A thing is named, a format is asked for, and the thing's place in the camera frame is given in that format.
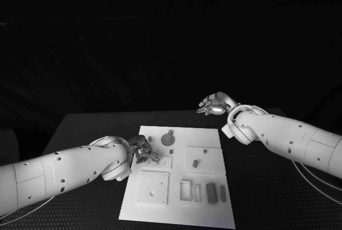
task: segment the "wire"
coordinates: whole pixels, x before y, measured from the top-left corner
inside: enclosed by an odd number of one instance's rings
[[[311,174],[311,176],[318,180],[318,181],[321,181],[326,185],[328,185],[331,188],[334,188],[334,189],[337,189],[337,190],[340,190],[342,191],[342,189],[340,188],[337,188],[334,185],[331,185],[331,184],[328,184],[327,182],[324,182],[321,179],[318,179],[315,176],[314,176],[314,174],[308,171],[308,169],[305,168],[305,166],[301,164],[301,166],[302,166],[302,168],[305,169],[305,171]]]
[[[330,198],[330,197],[317,189],[317,187],[313,185],[313,183],[311,183],[311,182],[308,181],[308,179],[304,177],[301,171],[300,171],[298,168],[297,168],[297,165],[295,165],[294,161],[291,161],[291,162],[292,162],[292,164],[294,164],[294,167],[295,167],[298,173],[301,174],[302,178],[305,179],[305,181],[308,182],[308,184],[313,186],[313,188],[314,188],[331,201],[334,201],[337,204],[342,205],[342,203],[340,203],[339,201],[336,201],[333,198]]]
[[[27,215],[28,215],[30,213],[33,213],[40,207],[43,207],[43,205],[53,199],[53,197],[48,198],[48,200],[47,200],[35,209],[33,209],[25,215],[23,215],[20,218],[23,218],[24,216],[27,216]],[[17,221],[20,218],[11,220],[10,222],[7,222],[7,223],[4,223],[4,224],[8,224],[8,223]]]

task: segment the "black background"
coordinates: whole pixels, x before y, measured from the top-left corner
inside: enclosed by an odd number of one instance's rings
[[[21,160],[67,113],[201,115],[217,91],[342,133],[340,0],[1,0],[1,11],[0,126]]]

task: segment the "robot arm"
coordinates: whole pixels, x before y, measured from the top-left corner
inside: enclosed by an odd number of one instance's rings
[[[70,191],[99,175],[105,181],[121,181],[129,174],[132,155],[137,163],[158,161],[144,136],[128,142],[105,136],[89,145],[0,167],[0,216],[15,209]]]
[[[261,141],[271,152],[342,178],[342,136],[268,114],[255,105],[240,105],[222,92],[206,97],[199,106],[197,113],[227,113],[222,127],[227,138],[235,137],[245,145]]]

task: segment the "table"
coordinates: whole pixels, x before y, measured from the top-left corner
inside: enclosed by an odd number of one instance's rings
[[[276,108],[265,110],[269,114],[285,116]],[[43,155],[87,145],[103,136],[128,138],[138,134],[141,125],[217,129],[236,229],[342,229],[342,206],[315,191],[291,161],[269,152],[261,142],[243,145],[235,138],[227,139],[220,131],[225,124],[226,114],[204,116],[194,110],[67,114]],[[34,148],[34,143],[27,144],[27,148]],[[342,200],[340,193],[314,182],[313,178],[310,181]],[[87,185],[57,195],[35,212],[0,229],[203,229],[118,220],[125,184],[126,179],[116,182],[98,177]],[[41,203],[17,210],[4,222]]]

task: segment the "small cylinder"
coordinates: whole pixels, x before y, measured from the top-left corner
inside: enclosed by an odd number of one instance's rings
[[[225,186],[223,185],[220,186],[220,200],[222,200],[222,202],[226,201],[226,191],[225,191]]]
[[[216,195],[216,187],[213,183],[206,184],[206,195],[207,195],[207,203],[217,203],[217,195]]]
[[[191,166],[196,168],[197,167],[197,160],[193,160]]]

